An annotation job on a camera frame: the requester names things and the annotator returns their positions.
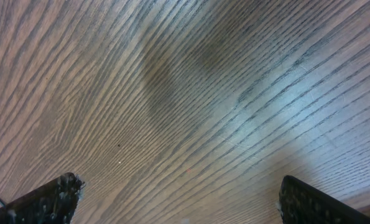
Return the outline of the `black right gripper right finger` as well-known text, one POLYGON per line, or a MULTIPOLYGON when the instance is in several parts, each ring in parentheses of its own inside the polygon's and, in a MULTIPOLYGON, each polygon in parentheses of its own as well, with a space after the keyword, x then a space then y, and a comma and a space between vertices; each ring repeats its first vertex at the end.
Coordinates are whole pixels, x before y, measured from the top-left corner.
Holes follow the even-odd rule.
POLYGON ((370 224, 370 217, 286 175, 279 190, 278 211, 283 224, 370 224))

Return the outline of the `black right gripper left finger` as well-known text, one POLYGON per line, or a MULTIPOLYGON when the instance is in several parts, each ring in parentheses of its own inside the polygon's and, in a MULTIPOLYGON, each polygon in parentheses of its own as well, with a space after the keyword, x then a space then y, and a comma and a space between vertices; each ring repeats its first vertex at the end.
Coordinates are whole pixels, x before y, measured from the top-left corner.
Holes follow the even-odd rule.
POLYGON ((71 224, 85 182, 67 172, 0 208, 0 224, 71 224))

